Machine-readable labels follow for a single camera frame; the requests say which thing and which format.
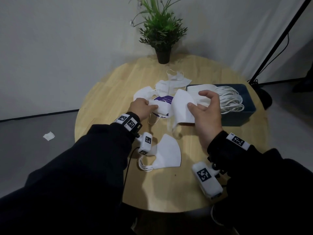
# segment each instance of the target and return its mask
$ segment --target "left hand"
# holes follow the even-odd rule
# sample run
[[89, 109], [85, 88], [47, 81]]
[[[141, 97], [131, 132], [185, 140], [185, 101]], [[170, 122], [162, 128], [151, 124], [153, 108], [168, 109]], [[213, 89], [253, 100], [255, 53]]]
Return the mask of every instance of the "left hand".
[[148, 106], [149, 101], [144, 98], [137, 98], [134, 102], [131, 102], [128, 111], [131, 111], [138, 115], [140, 121], [148, 118], [148, 116], [152, 113], [152, 111], [158, 108], [157, 105]]

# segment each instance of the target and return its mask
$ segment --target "right hand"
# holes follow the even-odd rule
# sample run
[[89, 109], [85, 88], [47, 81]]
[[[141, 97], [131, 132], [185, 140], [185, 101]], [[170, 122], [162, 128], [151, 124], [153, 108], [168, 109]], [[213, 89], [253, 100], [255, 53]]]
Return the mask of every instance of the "right hand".
[[201, 146], [207, 150], [212, 140], [223, 130], [219, 95], [210, 90], [199, 91], [199, 95], [211, 99], [208, 107], [201, 104], [197, 106], [189, 102], [187, 107], [195, 118], [196, 130]]

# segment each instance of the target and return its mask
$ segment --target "wooden tabletop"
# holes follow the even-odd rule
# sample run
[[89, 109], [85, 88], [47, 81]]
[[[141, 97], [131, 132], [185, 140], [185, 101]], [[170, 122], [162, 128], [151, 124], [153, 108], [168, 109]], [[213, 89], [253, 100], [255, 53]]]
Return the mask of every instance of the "wooden tabletop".
[[[241, 127], [224, 127], [240, 138], [253, 144], [261, 152], [266, 151], [268, 123], [266, 113], [252, 87], [237, 73], [215, 61], [194, 55], [173, 55], [168, 64], [159, 64], [156, 56], [139, 58], [125, 63], [107, 76], [87, 94], [76, 118], [75, 140], [87, 133], [93, 124], [110, 124], [120, 114], [126, 113], [133, 95], [139, 89], [154, 85], [159, 80], [168, 80], [166, 70], [183, 71], [191, 84], [245, 84], [256, 106], [256, 112]], [[160, 119], [155, 125], [142, 122], [139, 133], [150, 132], [152, 145], [160, 142], [167, 131], [167, 119]], [[192, 174], [194, 163], [207, 161], [207, 153], [201, 149], [193, 126], [178, 126], [177, 142], [181, 149], [180, 167], [157, 169], [145, 172], [139, 169], [134, 153], [131, 159], [123, 202], [131, 206], [158, 212], [183, 212], [206, 207], [219, 199], [208, 200], [202, 193]], [[151, 165], [155, 157], [145, 157], [144, 163]]]

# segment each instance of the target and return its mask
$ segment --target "purple sticker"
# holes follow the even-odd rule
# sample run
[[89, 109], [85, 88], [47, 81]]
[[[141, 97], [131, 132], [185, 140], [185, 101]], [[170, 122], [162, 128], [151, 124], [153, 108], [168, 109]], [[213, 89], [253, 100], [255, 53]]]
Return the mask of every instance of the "purple sticker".
[[[156, 97], [154, 98], [155, 101], [162, 101], [162, 102], [167, 102], [169, 104], [172, 104], [172, 100], [173, 100], [173, 97], [171, 95], [167, 95], [167, 96], [164, 96], [164, 97]], [[160, 118], [168, 118], [168, 114], [164, 117], [164, 116], [159, 116], [158, 114], [155, 114], [153, 113], [154, 115], [156, 115], [157, 117], [160, 117]]]

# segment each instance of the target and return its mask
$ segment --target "blue box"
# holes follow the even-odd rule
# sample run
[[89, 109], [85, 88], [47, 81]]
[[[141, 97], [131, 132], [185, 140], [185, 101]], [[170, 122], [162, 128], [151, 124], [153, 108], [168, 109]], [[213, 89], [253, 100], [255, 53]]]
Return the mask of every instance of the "blue box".
[[256, 111], [256, 107], [251, 99], [247, 87], [244, 84], [214, 84], [215, 86], [230, 86], [241, 95], [245, 106], [243, 111], [240, 112], [228, 112], [222, 115], [222, 126], [242, 126], [249, 121], [250, 116]]

